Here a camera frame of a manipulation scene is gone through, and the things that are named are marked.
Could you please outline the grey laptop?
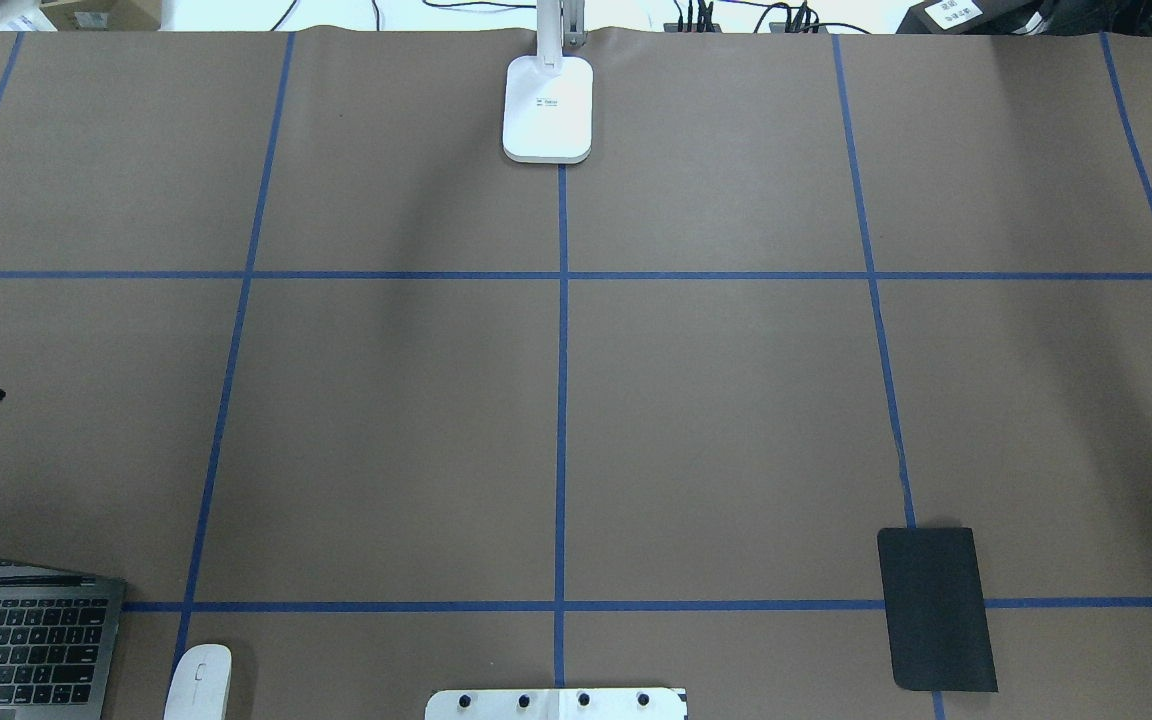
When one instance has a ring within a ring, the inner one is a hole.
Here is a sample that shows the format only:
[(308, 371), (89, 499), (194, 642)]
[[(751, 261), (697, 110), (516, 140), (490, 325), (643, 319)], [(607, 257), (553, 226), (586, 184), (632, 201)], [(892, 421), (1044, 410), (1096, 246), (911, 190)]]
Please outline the grey laptop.
[(100, 719), (126, 579), (0, 558), (0, 719)]

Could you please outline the white computer mouse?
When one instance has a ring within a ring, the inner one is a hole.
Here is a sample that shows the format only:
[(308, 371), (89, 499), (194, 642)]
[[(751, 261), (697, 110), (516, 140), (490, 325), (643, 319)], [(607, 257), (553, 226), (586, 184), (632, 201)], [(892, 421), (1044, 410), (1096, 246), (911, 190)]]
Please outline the white computer mouse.
[(173, 670), (162, 719), (225, 719), (232, 662), (230, 647), (225, 644), (188, 647)]

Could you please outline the white desk lamp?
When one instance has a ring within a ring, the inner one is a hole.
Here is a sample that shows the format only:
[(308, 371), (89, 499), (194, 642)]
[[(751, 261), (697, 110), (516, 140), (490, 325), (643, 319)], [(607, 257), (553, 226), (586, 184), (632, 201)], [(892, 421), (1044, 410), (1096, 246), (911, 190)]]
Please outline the white desk lamp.
[(500, 143), (521, 164), (571, 165), (593, 150), (594, 71), (568, 55), (585, 45), (585, 1), (536, 3), (535, 53), (508, 65)]

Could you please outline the black mouse pad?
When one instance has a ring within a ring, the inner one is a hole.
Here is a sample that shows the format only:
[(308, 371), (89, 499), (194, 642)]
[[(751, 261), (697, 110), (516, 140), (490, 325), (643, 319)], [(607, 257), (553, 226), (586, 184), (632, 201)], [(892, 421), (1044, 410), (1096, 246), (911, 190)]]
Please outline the black mouse pad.
[(972, 529), (882, 528), (876, 544), (896, 687), (914, 692), (996, 694)]

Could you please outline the cardboard box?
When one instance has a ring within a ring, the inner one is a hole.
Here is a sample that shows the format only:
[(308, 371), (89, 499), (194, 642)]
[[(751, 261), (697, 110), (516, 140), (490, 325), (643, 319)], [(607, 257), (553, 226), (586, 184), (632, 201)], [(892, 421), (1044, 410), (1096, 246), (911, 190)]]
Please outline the cardboard box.
[(162, 1), (41, 1), (38, 9), (58, 31), (159, 31)]

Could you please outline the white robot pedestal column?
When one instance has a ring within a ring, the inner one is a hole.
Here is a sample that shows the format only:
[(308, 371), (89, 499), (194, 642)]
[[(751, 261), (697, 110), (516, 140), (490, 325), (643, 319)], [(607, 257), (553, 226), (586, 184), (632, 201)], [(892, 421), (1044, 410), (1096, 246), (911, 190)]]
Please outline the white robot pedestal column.
[(666, 687), (448, 689), (425, 719), (687, 719), (684, 689)]

